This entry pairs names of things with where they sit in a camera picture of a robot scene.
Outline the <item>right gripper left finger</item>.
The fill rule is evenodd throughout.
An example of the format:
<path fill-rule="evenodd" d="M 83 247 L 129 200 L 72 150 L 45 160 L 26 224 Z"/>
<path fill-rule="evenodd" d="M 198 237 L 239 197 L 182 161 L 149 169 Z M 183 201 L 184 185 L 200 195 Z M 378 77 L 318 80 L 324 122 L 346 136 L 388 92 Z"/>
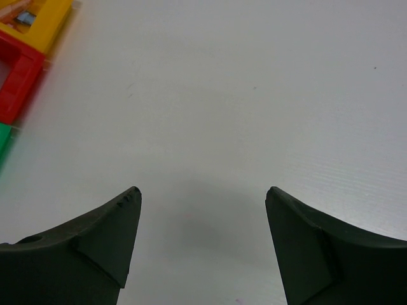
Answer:
<path fill-rule="evenodd" d="M 116 304 L 141 205 L 133 186 L 57 227 L 1 244 L 1 304 Z"/>

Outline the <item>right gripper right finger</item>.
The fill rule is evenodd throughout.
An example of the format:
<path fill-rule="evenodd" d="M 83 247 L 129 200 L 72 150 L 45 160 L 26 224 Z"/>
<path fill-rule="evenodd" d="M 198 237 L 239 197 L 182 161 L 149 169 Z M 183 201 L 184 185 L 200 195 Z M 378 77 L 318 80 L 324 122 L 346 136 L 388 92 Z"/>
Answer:
<path fill-rule="evenodd" d="M 288 304 L 406 304 L 406 242 L 271 187 L 266 213 Z"/>

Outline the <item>orange eraser cap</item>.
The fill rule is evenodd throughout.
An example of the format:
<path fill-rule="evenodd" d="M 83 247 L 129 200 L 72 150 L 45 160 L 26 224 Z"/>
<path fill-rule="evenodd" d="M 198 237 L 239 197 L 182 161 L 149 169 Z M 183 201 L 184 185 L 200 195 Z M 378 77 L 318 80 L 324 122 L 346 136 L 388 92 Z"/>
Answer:
<path fill-rule="evenodd" d="M 14 1 L 1 8 L 1 22 L 17 17 L 21 12 L 26 10 L 30 5 L 31 0 Z"/>

